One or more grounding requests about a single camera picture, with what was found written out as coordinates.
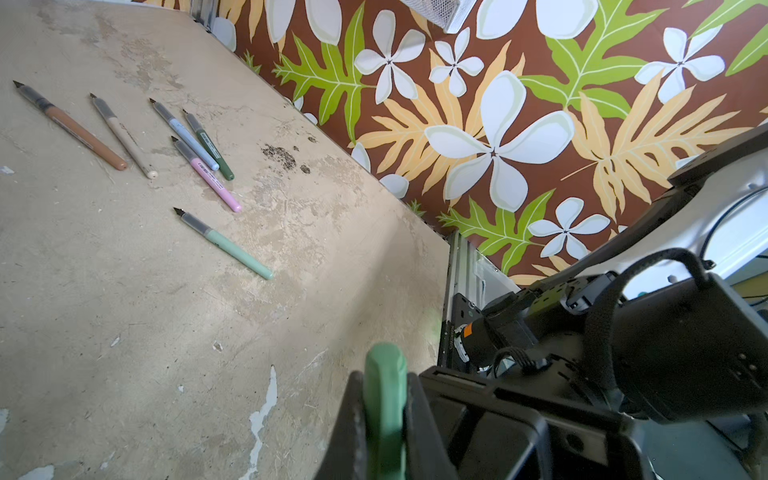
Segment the brown pen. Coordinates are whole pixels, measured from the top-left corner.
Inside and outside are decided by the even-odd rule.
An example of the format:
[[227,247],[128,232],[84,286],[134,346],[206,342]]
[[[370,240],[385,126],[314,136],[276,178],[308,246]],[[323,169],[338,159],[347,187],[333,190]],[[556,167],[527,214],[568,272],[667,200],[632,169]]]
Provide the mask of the brown pen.
[[63,130],[65,130],[73,138],[79,141],[83,146],[88,148],[96,156],[101,158],[104,162],[118,171],[124,171],[128,168],[128,164],[125,160],[113,152],[109,147],[107,147],[91,132],[80,125],[72,117],[70,117],[66,112],[56,107],[48,99],[46,99],[30,86],[16,80],[14,80],[13,83],[16,91],[20,93],[26,100],[32,103],[44,115],[59,125]]

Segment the beige pen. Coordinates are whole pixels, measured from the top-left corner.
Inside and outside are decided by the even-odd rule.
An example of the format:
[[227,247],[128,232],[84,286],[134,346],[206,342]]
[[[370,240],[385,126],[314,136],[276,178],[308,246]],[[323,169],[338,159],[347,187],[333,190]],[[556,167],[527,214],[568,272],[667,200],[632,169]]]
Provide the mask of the beige pen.
[[93,93],[90,93],[89,96],[98,113],[107,123],[108,127],[123,145],[128,154],[131,156],[134,163],[140,168],[144,176],[150,180],[157,179],[159,176],[157,169],[149,161],[149,157],[140,148],[134,136],[120,121],[120,119],[112,111],[106,101]]

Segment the pink pen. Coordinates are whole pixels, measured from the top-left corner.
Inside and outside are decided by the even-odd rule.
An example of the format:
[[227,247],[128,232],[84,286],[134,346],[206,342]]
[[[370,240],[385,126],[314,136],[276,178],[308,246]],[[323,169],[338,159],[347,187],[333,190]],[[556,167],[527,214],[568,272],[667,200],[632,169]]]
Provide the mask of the pink pen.
[[172,144],[179,153],[187,160],[196,173],[208,184],[216,195],[235,213],[242,211],[241,204],[235,199],[233,194],[218,180],[214,172],[205,164],[205,162],[182,140],[171,137]]

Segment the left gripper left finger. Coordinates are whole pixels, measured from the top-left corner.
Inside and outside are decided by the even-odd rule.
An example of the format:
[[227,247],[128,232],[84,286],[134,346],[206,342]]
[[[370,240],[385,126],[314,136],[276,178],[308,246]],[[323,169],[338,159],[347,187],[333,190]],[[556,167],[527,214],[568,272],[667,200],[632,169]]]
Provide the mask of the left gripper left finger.
[[315,479],[366,478],[366,415],[361,371],[347,381],[327,451]]

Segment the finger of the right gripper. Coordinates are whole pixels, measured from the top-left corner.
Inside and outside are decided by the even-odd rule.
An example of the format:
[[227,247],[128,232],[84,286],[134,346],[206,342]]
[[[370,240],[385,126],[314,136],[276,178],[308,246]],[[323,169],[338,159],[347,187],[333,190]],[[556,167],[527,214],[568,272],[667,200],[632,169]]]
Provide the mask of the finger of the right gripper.
[[651,479],[629,416],[432,367],[419,375],[457,479]]

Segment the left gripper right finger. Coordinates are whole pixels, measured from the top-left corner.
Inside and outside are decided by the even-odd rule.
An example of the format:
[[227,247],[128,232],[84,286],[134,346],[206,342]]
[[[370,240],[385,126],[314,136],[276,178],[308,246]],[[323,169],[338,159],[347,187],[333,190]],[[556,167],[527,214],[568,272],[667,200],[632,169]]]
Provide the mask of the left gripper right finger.
[[407,374],[405,405],[406,478],[457,479],[418,376]]

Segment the light blue pen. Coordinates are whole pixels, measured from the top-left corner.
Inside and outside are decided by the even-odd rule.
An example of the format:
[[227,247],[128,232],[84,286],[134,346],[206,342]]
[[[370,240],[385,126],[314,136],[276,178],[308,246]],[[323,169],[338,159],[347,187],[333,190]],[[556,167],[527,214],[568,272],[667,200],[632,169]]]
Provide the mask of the light blue pen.
[[172,128],[177,136],[189,146],[199,158],[213,171],[218,171],[219,163],[207,152],[197,138],[160,102],[150,98],[154,110]]

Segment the light green pen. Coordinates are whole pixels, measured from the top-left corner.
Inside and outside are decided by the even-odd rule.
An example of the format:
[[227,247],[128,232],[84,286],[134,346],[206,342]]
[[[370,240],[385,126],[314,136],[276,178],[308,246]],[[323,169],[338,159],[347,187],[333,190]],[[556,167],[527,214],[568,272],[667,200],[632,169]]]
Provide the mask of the light green pen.
[[195,230],[207,241],[217,246],[220,250],[224,251],[229,256],[240,262],[242,265],[266,280],[272,280],[274,278],[274,273],[268,267],[256,260],[252,255],[229,240],[227,237],[214,230],[191,213],[188,213],[177,207],[174,207],[173,210],[183,223]]

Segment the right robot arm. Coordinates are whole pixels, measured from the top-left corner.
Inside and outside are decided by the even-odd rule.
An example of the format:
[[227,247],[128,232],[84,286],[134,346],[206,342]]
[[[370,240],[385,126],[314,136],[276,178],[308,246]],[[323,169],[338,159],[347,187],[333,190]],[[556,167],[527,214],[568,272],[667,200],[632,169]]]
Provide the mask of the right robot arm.
[[493,296],[455,240],[416,478],[651,479],[642,425],[746,416],[767,458],[767,312],[728,277],[767,248],[767,129],[696,156],[633,226]]

